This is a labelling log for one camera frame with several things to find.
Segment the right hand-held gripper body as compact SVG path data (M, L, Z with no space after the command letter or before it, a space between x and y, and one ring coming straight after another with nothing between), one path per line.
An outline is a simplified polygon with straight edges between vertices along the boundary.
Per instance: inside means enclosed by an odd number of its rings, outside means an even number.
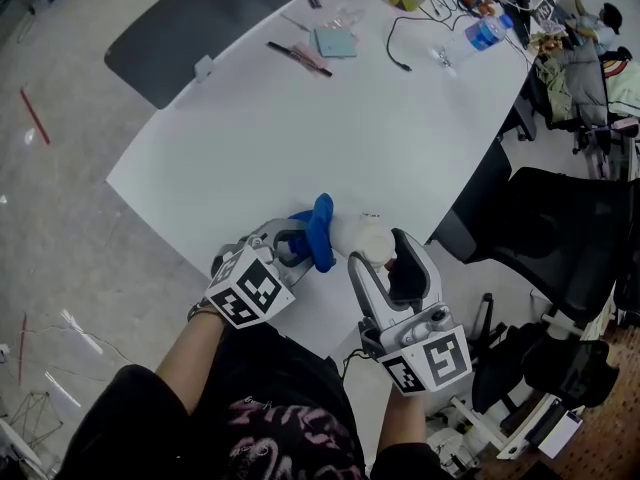
M443 303L385 330L369 317L358 327L364 351L405 397L441 391L472 372L464 327Z

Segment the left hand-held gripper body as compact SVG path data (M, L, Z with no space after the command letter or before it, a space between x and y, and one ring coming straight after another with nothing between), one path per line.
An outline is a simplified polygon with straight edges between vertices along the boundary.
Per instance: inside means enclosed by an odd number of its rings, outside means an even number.
M263 244L248 236L219 249L205 298L234 328L265 323L295 301L295 285L285 286L278 271L279 258L298 255L289 242Z

